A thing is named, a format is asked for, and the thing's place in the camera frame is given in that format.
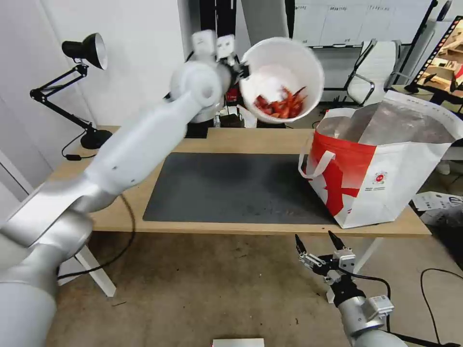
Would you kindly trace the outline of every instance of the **screen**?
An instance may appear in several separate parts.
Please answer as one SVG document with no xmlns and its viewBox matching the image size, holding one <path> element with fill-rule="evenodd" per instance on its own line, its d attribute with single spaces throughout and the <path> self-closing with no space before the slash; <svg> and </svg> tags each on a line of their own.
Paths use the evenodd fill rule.
<svg viewBox="0 0 463 347">
<path fill-rule="evenodd" d="M 418 73 L 416 83 L 463 97 L 463 20 L 450 25 L 430 59 Z"/>
</svg>

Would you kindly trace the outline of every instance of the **shopping bag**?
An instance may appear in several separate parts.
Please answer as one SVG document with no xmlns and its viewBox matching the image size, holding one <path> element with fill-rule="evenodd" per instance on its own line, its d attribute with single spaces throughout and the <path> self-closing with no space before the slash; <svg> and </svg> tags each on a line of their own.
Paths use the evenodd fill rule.
<svg viewBox="0 0 463 347">
<path fill-rule="evenodd" d="M 452 112 L 389 91 L 379 104 L 327 112 L 299 172 L 342 228 L 394 221 L 462 137 Z"/>
</svg>

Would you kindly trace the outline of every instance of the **concrete floor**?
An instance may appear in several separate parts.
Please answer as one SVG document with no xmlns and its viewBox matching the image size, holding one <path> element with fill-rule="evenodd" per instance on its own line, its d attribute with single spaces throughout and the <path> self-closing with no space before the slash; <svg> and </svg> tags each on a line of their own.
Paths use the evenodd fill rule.
<svg viewBox="0 0 463 347">
<path fill-rule="evenodd" d="M 94 233 L 90 249 L 104 261 L 128 234 Z M 303 237 L 314 254 L 332 252 L 328 237 Z M 359 250 L 362 239 L 345 238 Z M 420 293 L 427 267 L 461 273 L 432 237 L 385 240 L 363 269 L 387 279 L 396 306 L 393 331 L 434 340 Z M 89 275 L 61 287 L 47 346 L 205 347 L 214 338 L 263 337 L 268 347 L 348 346 L 326 286 L 297 260 L 294 236 L 137 234 L 107 273 L 107 298 Z M 373 296 L 381 283 L 359 280 Z M 425 290 L 443 342 L 463 342 L 463 281 L 429 272 Z"/>
</svg>

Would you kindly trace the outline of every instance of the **red food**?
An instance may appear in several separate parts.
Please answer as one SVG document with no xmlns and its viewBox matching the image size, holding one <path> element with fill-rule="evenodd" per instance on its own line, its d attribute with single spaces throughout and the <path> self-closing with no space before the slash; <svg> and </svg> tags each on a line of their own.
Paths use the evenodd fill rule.
<svg viewBox="0 0 463 347">
<path fill-rule="evenodd" d="M 302 97 L 300 92 L 305 87 L 302 87 L 294 94 L 282 86 L 283 100 L 268 102 L 262 95 L 259 95 L 254 101 L 254 106 L 261 110 L 266 115 L 275 118 L 294 118 L 302 112 L 303 101 L 307 96 Z"/>
</svg>

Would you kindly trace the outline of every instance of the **white bowl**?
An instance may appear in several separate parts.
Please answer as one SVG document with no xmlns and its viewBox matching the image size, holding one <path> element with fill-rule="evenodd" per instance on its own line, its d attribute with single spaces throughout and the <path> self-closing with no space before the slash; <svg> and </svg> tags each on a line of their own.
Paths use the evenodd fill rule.
<svg viewBox="0 0 463 347">
<path fill-rule="evenodd" d="M 320 102 L 325 85 L 323 68 L 310 48 L 288 38 L 271 38 L 252 46 L 243 55 L 242 62 L 249 64 L 250 75 L 240 80 L 240 90 L 246 108 L 266 123 L 291 123 L 301 119 Z M 301 113 L 294 118 L 275 118 L 254 106 L 258 95 L 269 102 L 281 101 L 285 86 L 292 93 L 306 87 L 307 95 Z"/>
</svg>

